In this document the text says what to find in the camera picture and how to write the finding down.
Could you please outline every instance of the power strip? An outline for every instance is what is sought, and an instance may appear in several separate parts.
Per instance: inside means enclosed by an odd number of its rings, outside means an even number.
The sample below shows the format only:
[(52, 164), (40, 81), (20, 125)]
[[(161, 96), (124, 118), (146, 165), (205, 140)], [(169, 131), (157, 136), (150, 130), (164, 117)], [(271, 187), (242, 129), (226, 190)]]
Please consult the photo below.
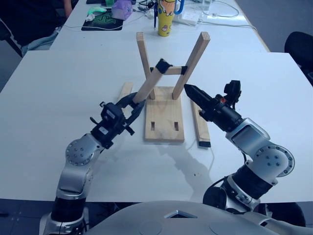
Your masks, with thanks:
[(182, 14), (175, 15), (173, 21), (181, 24), (196, 26), (200, 18), (200, 13), (194, 9), (185, 9)]

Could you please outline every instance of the person's arm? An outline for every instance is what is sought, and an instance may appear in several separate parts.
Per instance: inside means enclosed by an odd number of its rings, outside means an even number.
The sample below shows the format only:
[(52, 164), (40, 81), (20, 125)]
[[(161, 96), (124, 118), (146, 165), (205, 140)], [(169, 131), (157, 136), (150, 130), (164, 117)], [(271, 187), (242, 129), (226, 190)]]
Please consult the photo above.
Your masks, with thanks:
[(65, 10), (65, 15), (68, 18), (69, 15), (71, 14), (73, 8), (72, 8), (72, 2), (71, 0), (63, 0), (64, 3), (64, 10)]

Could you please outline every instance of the water bottle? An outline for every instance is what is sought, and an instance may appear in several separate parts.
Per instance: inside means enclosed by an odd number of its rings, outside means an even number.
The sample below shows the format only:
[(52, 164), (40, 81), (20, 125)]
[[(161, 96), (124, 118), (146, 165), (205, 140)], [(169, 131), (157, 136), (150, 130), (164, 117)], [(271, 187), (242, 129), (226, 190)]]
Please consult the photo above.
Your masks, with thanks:
[(210, 10), (210, 6), (212, 2), (213, 0), (202, 0), (202, 11), (204, 14), (206, 15), (209, 14), (209, 10)]

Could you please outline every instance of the pen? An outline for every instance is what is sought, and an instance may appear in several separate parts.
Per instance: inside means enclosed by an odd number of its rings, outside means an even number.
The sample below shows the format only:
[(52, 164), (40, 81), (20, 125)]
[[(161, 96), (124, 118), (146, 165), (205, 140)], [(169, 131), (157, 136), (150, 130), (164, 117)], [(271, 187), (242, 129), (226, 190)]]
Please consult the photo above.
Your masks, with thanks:
[(156, 25), (157, 25), (157, 0), (155, 2), (155, 29), (156, 29)]

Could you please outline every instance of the yellow bottle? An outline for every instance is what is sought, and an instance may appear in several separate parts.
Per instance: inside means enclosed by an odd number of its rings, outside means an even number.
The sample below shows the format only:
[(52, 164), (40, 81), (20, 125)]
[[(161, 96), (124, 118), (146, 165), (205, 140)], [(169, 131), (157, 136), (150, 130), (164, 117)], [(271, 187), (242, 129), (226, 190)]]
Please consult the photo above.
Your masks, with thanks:
[(179, 11), (176, 11), (177, 0), (158, 0), (158, 34), (163, 37), (170, 35), (174, 14), (182, 12), (184, 0), (181, 0)]

